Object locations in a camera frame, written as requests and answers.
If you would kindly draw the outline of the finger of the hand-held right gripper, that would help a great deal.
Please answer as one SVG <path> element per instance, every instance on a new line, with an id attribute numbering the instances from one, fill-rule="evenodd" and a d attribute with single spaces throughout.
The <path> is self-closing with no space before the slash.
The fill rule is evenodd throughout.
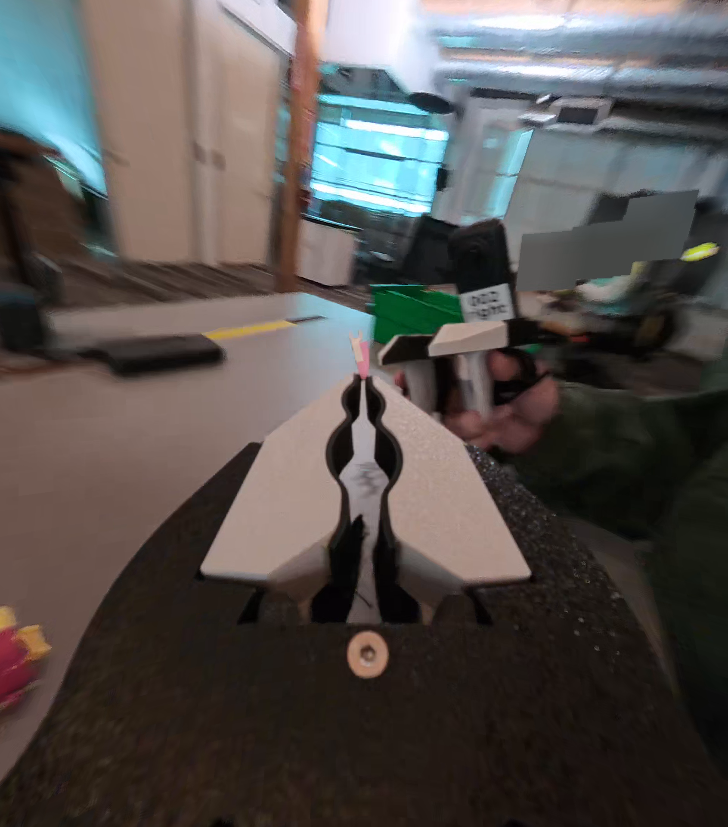
<path id="1" fill-rule="evenodd" d="M 395 335 L 379 352 L 381 367 L 401 366 L 431 359 L 429 347 L 435 335 Z"/>
<path id="2" fill-rule="evenodd" d="M 449 323 L 440 327 L 428 344 L 429 357 L 452 357 L 508 346 L 507 321 Z"/>

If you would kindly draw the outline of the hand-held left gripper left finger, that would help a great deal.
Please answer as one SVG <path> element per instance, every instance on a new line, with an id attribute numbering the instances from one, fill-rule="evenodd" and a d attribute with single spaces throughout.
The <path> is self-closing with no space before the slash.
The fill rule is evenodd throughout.
<path id="1" fill-rule="evenodd" d="M 348 621 L 366 536 L 341 473 L 366 381 L 344 379 L 261 444 L 204 557 L 201 578 L 281 595 L 314 623 Z"/>

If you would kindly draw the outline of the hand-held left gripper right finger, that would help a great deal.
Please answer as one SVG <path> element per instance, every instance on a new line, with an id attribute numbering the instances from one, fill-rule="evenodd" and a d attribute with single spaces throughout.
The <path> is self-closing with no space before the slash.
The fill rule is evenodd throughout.
<path id="1" fill-rule="evenodd" d="M 366 380 L 387 477 L 372 557 L 382 622 L 416 624 L 451 596 L 531 579 L 466 445 L 377 377 Z"/>

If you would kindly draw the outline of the person's right forearm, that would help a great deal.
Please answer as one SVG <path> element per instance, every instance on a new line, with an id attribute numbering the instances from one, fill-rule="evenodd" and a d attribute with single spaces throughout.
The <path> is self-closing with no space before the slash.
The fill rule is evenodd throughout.
<path id="1" fill-rule="evenodd" d="M 546 504 L 626 539 L 728 542 L 728 342 L 690 394 L 560 385 L 556 416 L 513 463 Z"/>

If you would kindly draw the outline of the person's right hand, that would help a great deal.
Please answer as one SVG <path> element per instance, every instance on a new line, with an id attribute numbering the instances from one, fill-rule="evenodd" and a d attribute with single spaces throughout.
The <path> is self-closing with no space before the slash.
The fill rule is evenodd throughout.
<path id="1" fill-rule="evenodd" d="M 454 390 L 443 423 L 462 441 L 483 451 L 524 454 L 539 441 L 560 406 L 560 387 L 544 363 L 536 362 L 536 374 L 542 378 L 539 382 L 486 418 L 466 409 Z"/>

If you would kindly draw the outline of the green plastic bin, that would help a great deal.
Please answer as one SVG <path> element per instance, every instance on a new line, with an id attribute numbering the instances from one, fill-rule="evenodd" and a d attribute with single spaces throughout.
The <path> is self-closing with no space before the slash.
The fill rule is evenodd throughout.
<path id="1" fill-rule="evenodd" d="M 374 284 L 367 307 L 372 339 L 381 345 L 397 335 L 434 335 L 446 324 L 464 322 L 457 295 L 422 284 Z"/>

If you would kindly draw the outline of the black office chair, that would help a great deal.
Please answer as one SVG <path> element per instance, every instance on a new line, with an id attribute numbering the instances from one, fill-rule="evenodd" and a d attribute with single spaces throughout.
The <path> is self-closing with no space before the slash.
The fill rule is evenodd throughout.
<path id="1" fill-rule="evenodd" d="M 449 272 L 448 243 L 458 225 L 430 214 L 420 216 L 399 269 L 403 284 L 444 284 Z"/>

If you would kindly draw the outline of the low white cabinet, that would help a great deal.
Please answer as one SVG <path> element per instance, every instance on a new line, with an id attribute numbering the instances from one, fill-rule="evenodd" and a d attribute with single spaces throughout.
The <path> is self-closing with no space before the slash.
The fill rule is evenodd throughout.
<path id="1" fill-rule="evenodd" d="M 355 270 L 359 229 L 317 218 L 301 217 L 296 275 L 324 287 L 346 287 Z"/>

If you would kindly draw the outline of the yellow tape strip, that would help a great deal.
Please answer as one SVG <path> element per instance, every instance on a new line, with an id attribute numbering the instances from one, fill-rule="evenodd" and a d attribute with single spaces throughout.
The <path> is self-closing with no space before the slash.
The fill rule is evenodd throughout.
<path id="1" fill-rule="evenodd" d="M 253 323 L 245 326 L 222 327 L 203 335 L 213 342 L 224 342 L 266 333 L 273 333 L 297 326 L 296 322 L 279 319 L 271 322 Z"/>

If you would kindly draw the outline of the black flat device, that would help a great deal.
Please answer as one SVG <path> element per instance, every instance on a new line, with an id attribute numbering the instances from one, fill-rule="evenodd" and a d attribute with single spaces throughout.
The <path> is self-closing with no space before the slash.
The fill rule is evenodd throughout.
<path id="1" fill-rule="evenodd" d="M 137 336 L 103 341 L 77 352 L 111 374 L 134 378 L 224 363 L 225 351 L 203 334 Z"/>

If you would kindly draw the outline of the tall white cabinet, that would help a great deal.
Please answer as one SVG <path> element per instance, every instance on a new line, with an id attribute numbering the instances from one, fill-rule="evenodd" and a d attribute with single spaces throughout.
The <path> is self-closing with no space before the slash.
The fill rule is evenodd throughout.
<path id="1" fill-rule="evenodd" d="M 271 1 L 85 1 L 123 260 L 267 264 L 294 20 Z"/>

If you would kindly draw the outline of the wooden post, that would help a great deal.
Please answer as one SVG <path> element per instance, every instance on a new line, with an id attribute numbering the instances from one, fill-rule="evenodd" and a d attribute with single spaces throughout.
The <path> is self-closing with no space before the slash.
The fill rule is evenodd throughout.
<path id="1" fill-rule="evenodd" d="M 305 193 L 310 181 L 317 119 L 319 57 L 328 19 L 328 1 L 295 3 L 296 36 L 289 67 L 289 129 L 285 183 L 279 221 L 278 293 L 297 291 L 297 250 Z"/>

